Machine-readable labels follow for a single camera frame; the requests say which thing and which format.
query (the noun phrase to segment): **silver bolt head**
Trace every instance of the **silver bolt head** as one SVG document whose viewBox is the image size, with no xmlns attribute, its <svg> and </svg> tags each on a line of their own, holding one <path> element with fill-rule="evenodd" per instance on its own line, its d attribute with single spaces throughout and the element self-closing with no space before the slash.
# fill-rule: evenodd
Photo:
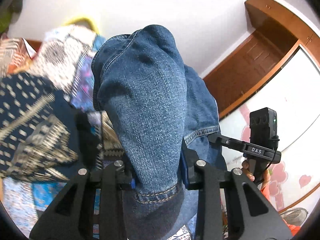
<svg viewBox="0 0 320 240">
<path fill-rule="evenodd" d="M 87 169 L 85 169 L 85 168 L 79 169 L 78 174 L 79 174 L 79 175 L 85 175 L 85 174 L 87 174 Z"/>
<path fill-rule="evenodd" d="M 236 174 L 236 175 L 241 175 L 242 171 L 239 168 L 235 168 L 235 169 L 233 169 L 233 173 Z"/>
<path fill-rule="evenodd" d="M 200 167 L 204 167 L 205 166 L 205 161 L 204 160 L 197 160 L 196 164 Z"/>
<path fill-rule="evenodd" d="M 113 163 L 116 167 L 121 167 L 123 165 L 123 161 L 117 160 Z"/>
</svg>

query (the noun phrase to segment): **denim jeans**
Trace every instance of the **denim jeans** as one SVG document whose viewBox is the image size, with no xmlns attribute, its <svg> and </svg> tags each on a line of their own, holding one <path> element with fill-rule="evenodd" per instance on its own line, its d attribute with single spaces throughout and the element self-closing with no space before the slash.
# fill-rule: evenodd
<svg viewBox="0 0 320 240">
<path fill-rule="evenodd" d="M 201 159 L 226 169 L 221 147 L 206 137 L 220 132 L 216 101 L 159 25 L 107 40 L 92 72 L 94 108 L 108 113 L 138 179 L 135 191 L 123 192 L 127 236 L 167 239 L 197 210 L 198 192 L 181 183 L 182 137 Z"/>
</svg>

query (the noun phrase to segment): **human hand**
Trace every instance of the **human hand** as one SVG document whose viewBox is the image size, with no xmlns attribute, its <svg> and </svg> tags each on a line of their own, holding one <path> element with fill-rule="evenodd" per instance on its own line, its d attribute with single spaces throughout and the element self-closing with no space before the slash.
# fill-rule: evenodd
<svg viewBox="0 0 320 240">
<path fill-rule="evenodd" d="M 241 170 L 244 174 L 247 175 L 249 180 L 254 181 L 255 177 L 252 175 L 252 173 L 249 172 L 249 163 L 247 160 L 243 161 Z M 271 179 L 271 176 L 270 176 L 270 173 L 268 170 L 265 170 L 263 172 L 262 178 L 263 178 L 263 182 L 261 185 L 261 189 L 264 189 L 266 187 L 266 185 L 269 184 L 270 179 Z"/>
</svg>

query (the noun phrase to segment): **yellow hanger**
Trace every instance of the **yellow hanger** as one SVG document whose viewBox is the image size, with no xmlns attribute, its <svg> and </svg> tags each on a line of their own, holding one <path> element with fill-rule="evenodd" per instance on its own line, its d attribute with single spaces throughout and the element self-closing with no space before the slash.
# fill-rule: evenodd
<svg viewBox="0 0 320 240">
<path fill-rule="evenodd" d="M 98 29 L 97 25 L 95 24 L 95 22 L 92 19 L 88 18 L 87 16 L 79 16 L 79 17 L 71 18 L 70 20 L 65 22 L 63 24 L 63 26 L 70 25 L 70 24 L 76 24 L 78 22 L 87 22 L 88 25 L 90 26 L 90 29 L 93 32 L 99 34 L 99 29 Z"/>
</svg>

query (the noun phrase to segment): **orange sleeve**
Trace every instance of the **orange sleeve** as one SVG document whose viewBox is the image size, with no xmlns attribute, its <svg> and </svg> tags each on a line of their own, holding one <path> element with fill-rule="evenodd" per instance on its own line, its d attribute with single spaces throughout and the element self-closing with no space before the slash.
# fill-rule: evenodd
<svg viewBox="0 0 320 240">
<path fill-rule="evenodd" d="M 269 184 L 267 184 L 262 190 L 261 193 L 265 196 L 265 198 L 270 202 L 270 191 Z"/>
<path fill-rule="evenodd" d="M 269 191 L 269 184 L 266 185 L 262 190 L 261 193 L 265 196 L 265 198 L 270 202 L 270 191 Z M 284 222 L 287 224 L 287 226 L 289 227 L 292 235 L 294 236 L 301 227 L 299 226 L 293 226 L 293 225 L 289 225 L 285 220 Z"/>
</svg>

